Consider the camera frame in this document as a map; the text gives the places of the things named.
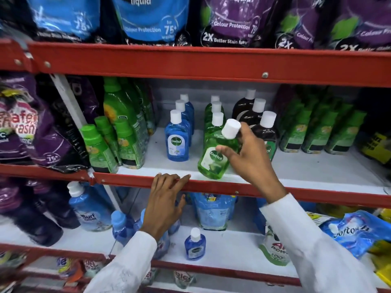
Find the row of dark-label green bottles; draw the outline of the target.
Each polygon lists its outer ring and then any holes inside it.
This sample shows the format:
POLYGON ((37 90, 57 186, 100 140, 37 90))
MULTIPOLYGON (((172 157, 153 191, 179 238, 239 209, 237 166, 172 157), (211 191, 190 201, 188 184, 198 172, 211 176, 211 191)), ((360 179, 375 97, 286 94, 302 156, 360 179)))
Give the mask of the row of dark-label green bottles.
POLYGON ((367 112, 330 86, 282 84, 273 103, 279 149, 285 153, 343 155, 353 146, 367 112))

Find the green and white pouch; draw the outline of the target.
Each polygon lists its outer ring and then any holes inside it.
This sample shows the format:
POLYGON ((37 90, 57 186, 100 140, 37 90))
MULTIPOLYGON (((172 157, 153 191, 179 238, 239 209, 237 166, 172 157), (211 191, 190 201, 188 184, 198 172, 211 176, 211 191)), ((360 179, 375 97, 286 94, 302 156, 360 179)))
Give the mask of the green and white pouch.
POLYGON ((265 235, 259 248, 267 260, 276 266, 287 266, 291 261, 286 248, 267 221, 265 235))

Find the dark purple bottle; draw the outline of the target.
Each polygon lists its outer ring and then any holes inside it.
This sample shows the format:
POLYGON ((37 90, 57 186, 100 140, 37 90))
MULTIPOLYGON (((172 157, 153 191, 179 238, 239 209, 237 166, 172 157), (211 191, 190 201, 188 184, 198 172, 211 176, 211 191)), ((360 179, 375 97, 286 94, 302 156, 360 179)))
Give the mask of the dark purple bottle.
POLYGON ((74 210, 69 204, 70 194, 65 184, 57 180, 28 180, 27 186, 45 205, 47 212, 55 219, 57 225, 65 229, 76 229, 81 226, 74 210))
POLYGON ((29 239, 40 246, 53 246, 63 230, 45 216, 33 202, 25 200, 21 188, 0 176, 0 215, 10 219, 29 239))

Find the purple detergent pouch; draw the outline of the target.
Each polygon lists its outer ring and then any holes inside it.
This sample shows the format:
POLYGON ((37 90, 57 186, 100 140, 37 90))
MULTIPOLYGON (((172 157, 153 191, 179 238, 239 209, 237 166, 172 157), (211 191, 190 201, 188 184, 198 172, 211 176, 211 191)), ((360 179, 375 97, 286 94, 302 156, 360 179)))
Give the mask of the purple detergent pouch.
POLYGON ((278 0, 201 0, 199 44, 248 48, 261 38, 278 0))
POLYGON ((31 147, 36 164, 61 173, 90 167, 89 157, 76 124, 47 74, 34 76, 35 93, 29 102, 37 112, 37 131, 31 147))
POLYGON ((391 52, 391 0, 340 0, 326 48, 391 52))
POLYGON ((0 74, 0 163, 38 164, 33 140, 39 108, 32 74, 0 74))
POLYGON ((275 49, 313 49, 325 0, 291 0, 275 33, 275 49))
POLYGON ((95 124, 95 118, 100 116, 100 102, 90 77, 68 74, 66 79, 87 123, 95 124))

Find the yellow and black packet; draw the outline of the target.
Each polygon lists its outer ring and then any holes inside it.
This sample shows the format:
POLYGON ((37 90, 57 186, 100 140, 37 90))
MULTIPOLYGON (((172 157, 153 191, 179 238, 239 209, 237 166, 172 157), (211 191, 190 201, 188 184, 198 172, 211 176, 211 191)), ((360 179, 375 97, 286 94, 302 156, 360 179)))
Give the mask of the yellow and black packet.
POLYGON ((391 169, 391 131, 374 133, 359 149, 369 159, 391 169))

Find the light blue refill pouch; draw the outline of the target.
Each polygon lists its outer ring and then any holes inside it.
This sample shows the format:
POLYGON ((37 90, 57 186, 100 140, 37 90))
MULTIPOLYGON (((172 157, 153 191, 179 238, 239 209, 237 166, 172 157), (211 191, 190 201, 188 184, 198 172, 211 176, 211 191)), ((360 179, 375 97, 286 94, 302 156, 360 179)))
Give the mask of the light blue refill pouch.
POLYGON ((190 198, 199 225, 207 231, 225 231, 232 219, 236 196, 191 192, 190 198))

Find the person's left forearm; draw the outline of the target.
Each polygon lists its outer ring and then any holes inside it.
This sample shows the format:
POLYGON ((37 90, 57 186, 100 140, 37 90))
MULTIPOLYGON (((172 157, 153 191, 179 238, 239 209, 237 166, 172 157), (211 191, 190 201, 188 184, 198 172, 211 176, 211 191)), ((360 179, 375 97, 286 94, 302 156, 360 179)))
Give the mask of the person's left forearm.
POLYGON ((88 284, 84 293, 136 293, 151 268, 156 240, 137 231, 122 251, 88 284))

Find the blue detergent pouch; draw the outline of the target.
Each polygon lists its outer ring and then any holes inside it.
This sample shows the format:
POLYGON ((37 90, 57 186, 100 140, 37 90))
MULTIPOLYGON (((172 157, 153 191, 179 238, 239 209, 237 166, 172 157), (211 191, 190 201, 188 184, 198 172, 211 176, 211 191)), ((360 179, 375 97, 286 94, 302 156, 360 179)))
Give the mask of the blue detergent pouch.
POLYGON ((100 28, 100 0, 27 0, 37 42, 91 43, 100 28))
POLYGON ((190 46, 190 0, 112 0, 124 44, 190 46))

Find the red metal shelf rack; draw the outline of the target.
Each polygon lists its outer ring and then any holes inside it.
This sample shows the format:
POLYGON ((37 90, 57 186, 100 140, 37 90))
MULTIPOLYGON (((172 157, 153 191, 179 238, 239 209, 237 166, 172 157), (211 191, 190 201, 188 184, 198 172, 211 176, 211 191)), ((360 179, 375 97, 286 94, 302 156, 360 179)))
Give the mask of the red metal shelf rack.
POLYGON ((391 52, 125 46, 0 38, 0 70, 391 88, 391 52))

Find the person's right hand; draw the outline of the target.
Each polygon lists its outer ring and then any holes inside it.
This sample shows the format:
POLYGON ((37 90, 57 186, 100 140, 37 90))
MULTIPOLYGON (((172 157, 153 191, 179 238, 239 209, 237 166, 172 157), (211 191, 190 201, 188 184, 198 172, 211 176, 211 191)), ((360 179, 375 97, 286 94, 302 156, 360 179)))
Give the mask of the person's right hand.
POLYGON ((234 171, 255 187, 271 204, 288 195, 277 178, 262 139, 257 138, 247 123, 241 123, 241 162, 230 162, 234 171))

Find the small blue bottle white cap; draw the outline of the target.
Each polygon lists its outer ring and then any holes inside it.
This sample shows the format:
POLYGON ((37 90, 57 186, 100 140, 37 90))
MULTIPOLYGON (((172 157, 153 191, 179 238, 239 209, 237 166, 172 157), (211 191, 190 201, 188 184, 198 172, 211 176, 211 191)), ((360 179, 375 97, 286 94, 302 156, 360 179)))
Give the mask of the small blue bottle white cap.
POLYGON ((185 240, 184 245, 186 257, 189 261, 200 260, 206 252, 206 237, 198 227, 194 227, 185 240))

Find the blue liquid bottle white cap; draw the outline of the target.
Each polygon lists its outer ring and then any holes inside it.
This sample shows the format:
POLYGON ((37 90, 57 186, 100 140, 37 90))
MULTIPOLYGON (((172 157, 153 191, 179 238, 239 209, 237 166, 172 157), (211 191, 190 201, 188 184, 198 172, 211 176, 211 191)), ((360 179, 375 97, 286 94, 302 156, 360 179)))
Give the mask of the blue liquid bottle white cap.
POLYGON ((188 131, 189 131, 189 147, 192 146, 192 136, 194 132, 194 125, 193 125, 193 119, 191 117, 191 114, 188 112, 186 108, 186 104, 184 100, 178 99, 175 101, 176 110, 179 110, 181 112, 182 120, 186 120, 188 123, 188 131))
POLYGON ((189 160, 191 144, 191 126, 182 112, 170 111, 170 122, 165 127, 166 153, 170 161, 185 162, 189 160))
POLYGON ((189 115, 190 122, 192 125, 192 135, 193 135, 195 129, 195 111, 194 111, 193 104, 189 101, 188 94, 181 94, 180 99, 185 102, 185 111, 189 115))

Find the small green bottle green cap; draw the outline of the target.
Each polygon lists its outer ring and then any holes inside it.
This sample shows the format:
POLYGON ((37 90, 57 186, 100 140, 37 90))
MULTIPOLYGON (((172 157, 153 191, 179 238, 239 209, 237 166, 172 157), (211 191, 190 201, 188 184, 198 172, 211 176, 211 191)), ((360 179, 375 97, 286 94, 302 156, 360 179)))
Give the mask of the small green bottle green cap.
POLYGON ((117 135, 115 133, 114 127, 111 125, 108 117, 98 116, 94 119, 97 130, 104 138, 105 142, 109 146, 111 152, 113 153, 115 160, 118 166, 122 165, 122 160, 120 157, 120 147, 118 144, 117 135))
POLYGON ((117 173, 119 166, 114 154, 96 126, 93 124, 84 125, 80 132, 93 170, 98 173, 117 173))
POLYGON ((123 166, 140 169, 144 164, 144 155, 134 128, 125 118, 115 120, 114 125, 123 166))

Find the large light blue detergent bottle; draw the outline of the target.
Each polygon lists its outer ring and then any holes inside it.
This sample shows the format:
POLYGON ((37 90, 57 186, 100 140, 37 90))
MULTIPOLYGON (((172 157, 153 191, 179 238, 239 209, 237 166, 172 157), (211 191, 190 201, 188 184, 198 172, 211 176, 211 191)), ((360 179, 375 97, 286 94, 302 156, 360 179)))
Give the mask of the large light blue detergent bottle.
POLYGON ((92 186, 72 181, 67 184, 67 188, 69 205, 84 230, 103 232, 112 229, 112 209, 92 186))

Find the brown liquid bottle white cap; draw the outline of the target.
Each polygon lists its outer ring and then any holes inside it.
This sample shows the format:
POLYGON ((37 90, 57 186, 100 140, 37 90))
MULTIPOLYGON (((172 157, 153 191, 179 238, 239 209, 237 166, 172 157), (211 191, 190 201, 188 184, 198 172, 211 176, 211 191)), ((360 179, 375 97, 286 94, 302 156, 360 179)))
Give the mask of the brown liquid bottle white cap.
POLYGON ((271 162, 278 147, 278 133, 274 127, 275 120, 275 112, 265 111, 263 112, 260 122, 251 128, 252 132, 257 136, 257 138, 263 140, 271 162))
POLYGON ((250 110, 246 111, 240 118, 239 122, 245 122, 250 128, 260 123, 266 100, 264 98, 256 98, 250 110))
POLYGON ((235 103, 232 111, 232 118, 240 120, 241 116, 247 111, 251 110, 255 101, 256 90, 247 89, 245 97, 235 103))

